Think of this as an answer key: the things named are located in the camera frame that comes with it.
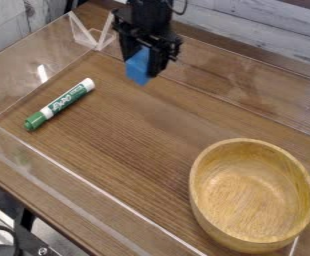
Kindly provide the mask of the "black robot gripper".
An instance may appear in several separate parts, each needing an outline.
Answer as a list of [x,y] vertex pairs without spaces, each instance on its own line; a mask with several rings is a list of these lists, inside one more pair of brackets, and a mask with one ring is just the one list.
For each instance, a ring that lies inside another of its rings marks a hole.
[[165,69],[168,60],[175,60],[181,44],[171,29],[173,0],[126,0],[125,6],[112,10],[113,30],[118,34],[122,60],[149,48],[148,76],[156,77]]

